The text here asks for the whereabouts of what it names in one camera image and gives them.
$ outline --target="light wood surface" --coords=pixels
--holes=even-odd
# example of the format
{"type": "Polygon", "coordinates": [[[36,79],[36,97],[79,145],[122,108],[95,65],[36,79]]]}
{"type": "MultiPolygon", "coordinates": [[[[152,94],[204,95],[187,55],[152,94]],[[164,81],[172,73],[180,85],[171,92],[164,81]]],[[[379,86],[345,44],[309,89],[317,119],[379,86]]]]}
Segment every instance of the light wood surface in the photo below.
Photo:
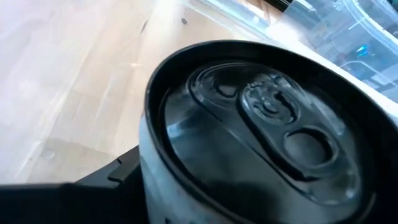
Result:
{"type": "Polygon", "coordinates": [[[159,62],[237,30],[196,1],[0,1],[0,184],[75,181],[134,147],[159,62]]]}

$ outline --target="black can top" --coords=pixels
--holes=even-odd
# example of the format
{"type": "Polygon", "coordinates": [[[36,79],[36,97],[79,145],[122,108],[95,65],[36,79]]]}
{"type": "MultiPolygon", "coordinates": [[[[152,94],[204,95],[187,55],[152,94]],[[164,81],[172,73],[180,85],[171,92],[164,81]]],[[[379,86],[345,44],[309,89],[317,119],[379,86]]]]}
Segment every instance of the black can top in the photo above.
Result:
{"type": "Polygon", "coordinates": [[[167,137],[228,210],[256,223],[336,223],[371,203],[369,145],[318,86],[240,59],[206,62],[179,82],[165,100],[167,137]]]}

